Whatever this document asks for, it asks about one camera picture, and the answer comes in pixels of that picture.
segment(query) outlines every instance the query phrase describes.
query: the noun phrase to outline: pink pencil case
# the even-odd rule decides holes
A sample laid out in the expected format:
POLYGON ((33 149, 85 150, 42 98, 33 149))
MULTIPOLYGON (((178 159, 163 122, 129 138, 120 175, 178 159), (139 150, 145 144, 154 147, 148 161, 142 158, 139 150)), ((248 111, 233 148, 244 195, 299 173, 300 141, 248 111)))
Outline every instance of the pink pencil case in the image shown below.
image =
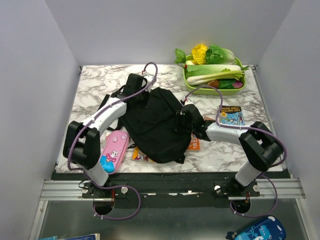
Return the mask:
POLYGON ((129 135, 124 131, 116 130, 106 137, 106 144, 100 157, 100 163, 108 174, 114 174, 119 168, 125 156, 128 143, 129 135))

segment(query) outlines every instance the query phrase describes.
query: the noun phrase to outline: marble table surface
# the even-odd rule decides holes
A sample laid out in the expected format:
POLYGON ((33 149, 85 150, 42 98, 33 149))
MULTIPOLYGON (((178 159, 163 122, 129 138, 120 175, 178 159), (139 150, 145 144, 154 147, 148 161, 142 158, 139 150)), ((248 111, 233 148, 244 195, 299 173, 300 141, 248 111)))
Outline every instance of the marble table surface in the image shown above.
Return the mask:
MULTIPOLYGON (((144 65, 97 65, 84 66, 69 118, 71 121, 81 122, 94 114, 106 94, 111 94, 127 81, 130 73, 141 74, 144 65)), ((152 65, 147 72, 154 73, 152 65)), ((261 121, 269 126, 266 111, 261 100, 259 90, 251 69, 245 72, 246 86, 237 95, 224 96, 223 104, 241 106, 246 124, 261 121)), ((158 65, 158 76, 155 87, 169 89, 178 98, 182 99, 187 93, 184 84, 182 68, 177 65, 158 65)), ((215 118, 220 104, 219 96, 196 95, 190 96, 204 117, 215 118)), ((101 136, 101 152, 106 144, 105 131, 101 136)), ((237 172, 247 161, 241 146, 212 141, 200 141, 200 151, 186 151, 184 164, 169 162, 165 164, 132 160, 133 150, 128 149, 118 172, 121 173, 177 173, 177 172, 237 172)), ((271 171, 282 171, 281 166, 273 167, 271 171)), ((60 151, 57 173, 70 173, 67 159, 60 151)))

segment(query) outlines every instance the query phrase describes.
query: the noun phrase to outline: screw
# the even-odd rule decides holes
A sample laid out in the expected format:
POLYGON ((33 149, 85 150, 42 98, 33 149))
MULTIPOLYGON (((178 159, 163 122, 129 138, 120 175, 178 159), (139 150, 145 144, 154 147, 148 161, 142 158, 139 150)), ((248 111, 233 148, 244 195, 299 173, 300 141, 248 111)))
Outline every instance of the screw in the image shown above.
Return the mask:
POLYGON ((123 187, 121 188, 121 192, 122 192, 123 194, 126 194, 126 193, 128 192, 128 188, 127 188, 126 186, 123 186, 123 187))
POLYGON ((221 187, 219 185, 214 186, 214 191, 218 194, 221 192, 221 187))
POLYGON ((254 185, 253 186, 253 191, 259 192, 260 191, 260 187, 258 185, 254 185))

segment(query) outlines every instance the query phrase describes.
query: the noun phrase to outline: blue pencil case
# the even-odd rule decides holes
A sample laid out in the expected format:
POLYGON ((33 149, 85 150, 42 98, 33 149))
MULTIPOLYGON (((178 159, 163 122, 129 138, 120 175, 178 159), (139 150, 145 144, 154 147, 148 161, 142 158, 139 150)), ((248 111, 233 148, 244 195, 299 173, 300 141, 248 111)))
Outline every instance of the blue pencil case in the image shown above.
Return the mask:
POLYGON ((238 231, 228 232, 229 240, 285 240, 286 231, 281 222, 274 216, 266 216, 252 222, 238 231))

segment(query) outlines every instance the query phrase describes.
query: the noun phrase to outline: green tray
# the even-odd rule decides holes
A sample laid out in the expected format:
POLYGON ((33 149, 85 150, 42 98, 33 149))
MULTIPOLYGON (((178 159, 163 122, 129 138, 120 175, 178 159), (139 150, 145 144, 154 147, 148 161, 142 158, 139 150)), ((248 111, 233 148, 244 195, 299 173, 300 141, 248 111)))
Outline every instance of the green tray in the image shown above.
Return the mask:
MULTIPOLYGON (((186 56, 186 60, 187 61, 188 60, 193 60, 193 59, 194 58, 193 58, 192 55, 186 56)), ((238 65, 241 68, 243 67, 241 61, 236 57, 234 58, 234 65, 238 65)), ((197 87, 196 86, 190 86, 187 83, 186 72, 187 72, 187 70, 184 69, 183 70, 184 83, 185 83, 186 88, 188 89, 188 91, 191 92, 191 91, 195 90, 197 87)), ((219 91, 222 93, 222 95, 235 95, 235 94, 237 94, 239 91, 244 89, 245 86, 246 86, 246 77, 243 76, 243 77, 240 78, 240 80, 243 82, 243 86, 241 88, 237 88, 237 89, 219 89, 219 91)), ((219 95, 219 93, 216 90, 212 89, 212 88, 201 88, 201 89, 198 89, 197 91, 194 91, 193 94, 219 95)))

